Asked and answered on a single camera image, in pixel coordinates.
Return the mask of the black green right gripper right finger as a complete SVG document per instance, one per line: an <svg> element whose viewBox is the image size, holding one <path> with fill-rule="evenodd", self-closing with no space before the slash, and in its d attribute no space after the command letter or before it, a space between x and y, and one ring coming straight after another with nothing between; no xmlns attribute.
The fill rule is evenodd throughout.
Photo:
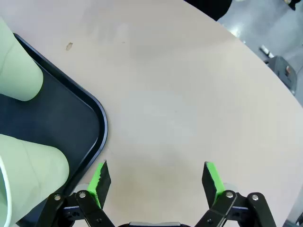
<svg viewBox="0 0 303 227"><path fill-rule="evenodd" d="M275 227L265 196L252 192L244 197L227 190L212 162L205 162L202 185L209 210L197 222L197 227L223 227L226 221L236 221L240 227Z"/></svg>

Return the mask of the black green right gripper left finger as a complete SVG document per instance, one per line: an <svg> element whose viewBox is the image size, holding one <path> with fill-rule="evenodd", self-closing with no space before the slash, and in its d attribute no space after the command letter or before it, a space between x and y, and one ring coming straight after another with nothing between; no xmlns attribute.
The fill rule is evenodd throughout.
<svg viewBox="0 0 303 227"><path fill-rule="evenodd" d="M38 227L72 227L76 220L85 220L89 227L112 227L103 211L111 178L107 162L100 163L85 190L64 196L52 193L46 200L36 223Z"/></svg>

